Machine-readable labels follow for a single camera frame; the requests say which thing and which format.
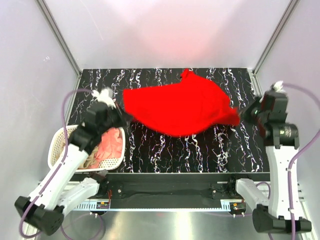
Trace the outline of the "red t shirt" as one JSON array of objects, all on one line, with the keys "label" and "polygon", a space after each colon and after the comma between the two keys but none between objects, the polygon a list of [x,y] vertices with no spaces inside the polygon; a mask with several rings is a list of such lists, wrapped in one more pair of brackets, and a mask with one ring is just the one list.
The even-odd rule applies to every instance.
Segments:
[{"label": "red t shirt", "polygon": [[153,131],[171,137],[198,134],[213,125],[240,123],[231,99],[213,81],[185,69],[180,82],[123,91],[124,110]]}]

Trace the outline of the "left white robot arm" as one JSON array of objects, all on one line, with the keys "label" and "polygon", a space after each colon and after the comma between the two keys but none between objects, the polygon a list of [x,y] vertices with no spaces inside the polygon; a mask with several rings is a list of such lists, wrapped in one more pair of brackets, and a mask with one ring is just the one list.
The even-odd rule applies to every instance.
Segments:
[{"label": "left white robot arm", "polygon": [[63,192],[76,170],[112,128],[125,128],[132,116],[113,103],[92,104],[81,124],[68,136],[63,154],[29,196],[19,196],[14,206],[21,217],[19,230],[28,223],[48,236],[54,234],[68,215],[85,199],[96,195],[103,176],[93,173],[68,192]]}]

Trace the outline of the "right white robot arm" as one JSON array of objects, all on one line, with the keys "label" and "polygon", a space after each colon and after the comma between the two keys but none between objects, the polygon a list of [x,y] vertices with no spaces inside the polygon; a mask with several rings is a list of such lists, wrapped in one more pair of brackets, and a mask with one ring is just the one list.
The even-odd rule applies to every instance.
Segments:
[{"label": "right white robot arm", "polygon": [[299,200],[297,166],[291,163],[299,152],[300,141],[297,126],[286,121],[287,105],[284,91],[268,90],[241,114],[246,122],[257,126],[269,162],[270,197],[251,179],[235,181],[235,191],[252,209],[252,222],[258,233],[294,236],[312,231]]}]

